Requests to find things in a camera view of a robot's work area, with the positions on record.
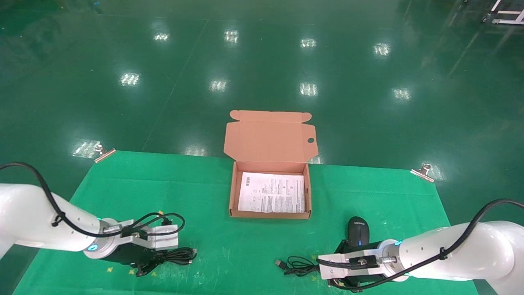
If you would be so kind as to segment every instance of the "computer mouse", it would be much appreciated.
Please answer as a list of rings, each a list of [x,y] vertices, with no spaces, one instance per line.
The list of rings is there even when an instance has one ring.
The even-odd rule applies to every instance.
[[[347,224],[347,240],[351,247],[369,244],[369,226],[363,218],[351,217]]]

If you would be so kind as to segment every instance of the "box flap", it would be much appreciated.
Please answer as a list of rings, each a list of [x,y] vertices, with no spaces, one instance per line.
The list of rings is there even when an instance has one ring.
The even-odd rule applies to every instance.
[[[302,124],[310,113],[239,111],[228,123],[224,153],[237,161],[306,162],[316,156],[315,126]]]

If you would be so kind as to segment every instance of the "cardboard box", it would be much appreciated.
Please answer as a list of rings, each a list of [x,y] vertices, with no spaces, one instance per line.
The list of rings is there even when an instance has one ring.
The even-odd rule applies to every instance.
[[[231,181],[230,216],[248,218],[309,219],[311,181],[306,163],[318,153],[315,126],[303,124],[310,113],[231,111],[224,153],[235,160]],[[243,172],[303,175],[304,213],[263,213],[238,210]]]

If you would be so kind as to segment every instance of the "green cloth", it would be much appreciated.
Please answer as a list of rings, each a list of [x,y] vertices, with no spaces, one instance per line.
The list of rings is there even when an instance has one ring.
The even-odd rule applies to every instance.
[[[118,220],[159,210],[179,213],[187,221],[180,246],[198,249],[197,258],[190,266],[167,262],[136,278],[129,266],[41,250],[15,294],[349,295],[328,288],[318,273],[284,276],[275,260],[332,253],[352,216],[369,223],[372,242],[449,225],[435,186],[409,171],[330,165],[311,165],[311,219],[231,218],[232,164],[230,159],[124,151],[94,164],[72,203]],[[417,278],[364,292],[477,294],[471,281]]]

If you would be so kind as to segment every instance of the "floor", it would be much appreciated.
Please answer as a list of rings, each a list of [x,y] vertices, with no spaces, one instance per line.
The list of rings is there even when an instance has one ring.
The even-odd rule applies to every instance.
[[[230,110],[310,112],[312,163],[430,163],[450,222],[467,222],[494,198],[524,201],[524,28],[481,24],[491,5],[4,1],[0,163],[28,162],[70,198],[96,142],[225,157]],[[1,179],[35,183],[16,169]],[[524,223],[508,207],[487,218]],[[0,294],[35,252],[2,259]]]

